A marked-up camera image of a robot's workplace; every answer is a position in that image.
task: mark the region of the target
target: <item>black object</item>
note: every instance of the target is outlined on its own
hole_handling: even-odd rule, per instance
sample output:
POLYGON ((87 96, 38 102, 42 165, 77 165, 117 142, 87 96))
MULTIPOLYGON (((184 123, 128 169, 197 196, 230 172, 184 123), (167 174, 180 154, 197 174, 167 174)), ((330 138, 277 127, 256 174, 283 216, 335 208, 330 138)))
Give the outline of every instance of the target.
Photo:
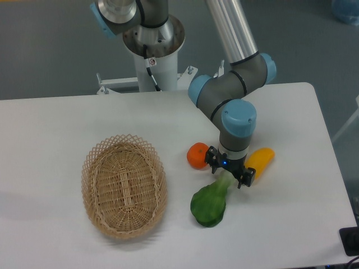
POLYGON ((227 158, 227 154, 221 154, 215 147, 210 146, 206 152, 205 162, 212 167, 212 174, 214 174, 217 168, 231 172, 233 176, 238 180, 238 189, 244 184, 250 187, 253 183, 256 170, 254 168, 245 168, 244 156, 238 160, 231 160, 227 158))
POLYGON ((351 261, 349 261, 349 262, 344 266, 344 269, 349 269, 349 268, 351 268, 351 265, 353 264, 353 262, 355 262, 355 261, 358 260, 358 259, 359 259, 359 256, 356 257, 356 258, 354 258, 354 259, 352 259, 351 261))
POLYGON ((339 230, 340 238, 346 255, 359 255, 359 227, 342 228, 339 230))

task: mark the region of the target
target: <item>blue container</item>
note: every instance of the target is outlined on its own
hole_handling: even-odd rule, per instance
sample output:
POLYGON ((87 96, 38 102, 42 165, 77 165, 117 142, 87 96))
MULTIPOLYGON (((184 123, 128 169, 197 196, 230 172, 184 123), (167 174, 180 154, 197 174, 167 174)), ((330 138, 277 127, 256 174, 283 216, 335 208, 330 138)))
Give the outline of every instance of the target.
POLYGON ((359 0, 332 0, 332 13, 346 24, 359 25, 359 0))

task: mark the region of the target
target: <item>silver arm tube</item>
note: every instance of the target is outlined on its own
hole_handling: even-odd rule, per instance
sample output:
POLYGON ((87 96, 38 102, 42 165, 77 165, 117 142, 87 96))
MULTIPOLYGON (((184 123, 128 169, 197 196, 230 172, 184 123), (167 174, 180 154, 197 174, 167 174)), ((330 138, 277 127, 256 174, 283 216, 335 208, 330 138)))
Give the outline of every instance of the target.
POLYGON ((206 0, 230 63, 237 63, 258 49, 239 0, 206 0))

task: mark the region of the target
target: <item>cable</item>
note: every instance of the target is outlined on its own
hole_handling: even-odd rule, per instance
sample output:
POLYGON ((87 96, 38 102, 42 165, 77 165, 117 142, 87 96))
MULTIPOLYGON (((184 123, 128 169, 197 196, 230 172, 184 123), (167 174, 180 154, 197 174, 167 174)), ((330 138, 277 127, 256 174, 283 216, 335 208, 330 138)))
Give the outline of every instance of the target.
MULTIPOLYGON (((144 51, 143 51, 143 55, 144 55, 144 59, 147 60, 148 56, 147 56, 147 45, 144 44, 144 51)), ((152 78, 153 84, 155 85, 156 91, 161 91, 160 87, 158 86, 155 77, 152 74, 151 71, 151 67, 150 67, 150 63, 148 61, 146 61, 146 70, 148 75, 152 78)))
POLYGON ((349 261, 345 266, 344 266, 344 269, 349 269, 350 268, 350 265, 355 262, 357 259, 359 259, 359 256, 352 259, 351 261, 349 261))

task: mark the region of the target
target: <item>orange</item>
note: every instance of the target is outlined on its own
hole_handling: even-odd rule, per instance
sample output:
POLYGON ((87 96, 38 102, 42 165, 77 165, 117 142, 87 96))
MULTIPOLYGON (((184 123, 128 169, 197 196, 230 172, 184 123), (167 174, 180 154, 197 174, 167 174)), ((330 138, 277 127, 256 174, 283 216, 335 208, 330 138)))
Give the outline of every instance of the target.
POLYGON ((208 148, 206 144, 201 142, 195 143, 190 147, 187 152, 187 160, 193 168, 202 169, 207 165, 204 159, 208 148))

